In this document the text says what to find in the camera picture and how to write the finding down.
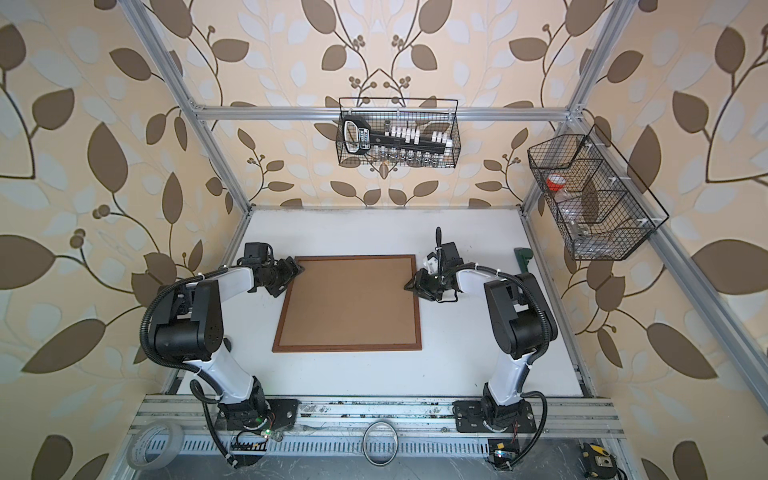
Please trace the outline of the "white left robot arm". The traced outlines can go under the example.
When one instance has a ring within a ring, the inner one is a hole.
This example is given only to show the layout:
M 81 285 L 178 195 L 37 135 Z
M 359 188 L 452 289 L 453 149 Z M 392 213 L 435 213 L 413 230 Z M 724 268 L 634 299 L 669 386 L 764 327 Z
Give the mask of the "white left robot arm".
M 277 298 L 304 268 L 292 257 L 277 259 L 267 243 L 251 242 L 231 267 L 196 274 L 160 289 L 147 307 L 139 339 L 153 363 L 193 375 L 192 395 L 209 414 L 215 406 L 229 430 L 292 427 L 299 401 L 269 401 L 264 387 L 244 370 L 225 344 L 222 304 L 263 288 Z

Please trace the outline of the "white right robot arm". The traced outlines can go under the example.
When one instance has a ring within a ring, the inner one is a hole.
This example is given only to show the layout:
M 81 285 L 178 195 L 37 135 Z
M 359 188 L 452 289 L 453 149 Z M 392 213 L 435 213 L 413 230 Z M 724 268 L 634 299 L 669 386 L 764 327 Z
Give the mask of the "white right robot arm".
M 459 400 L 452 412 L 460 433 L 533 433 L 532 398 L 524 390 L 531 367 L 558 336 L 558 327 L 537 279 L 530 272 L 510 274 L 466 263 L 453 242 L 438 245 L 405 284 L 415 296 L 436 303 L 455 303 L 461 294 L 486 301 L 491 330 L 500 349 L 491 378 L 478 400 Z

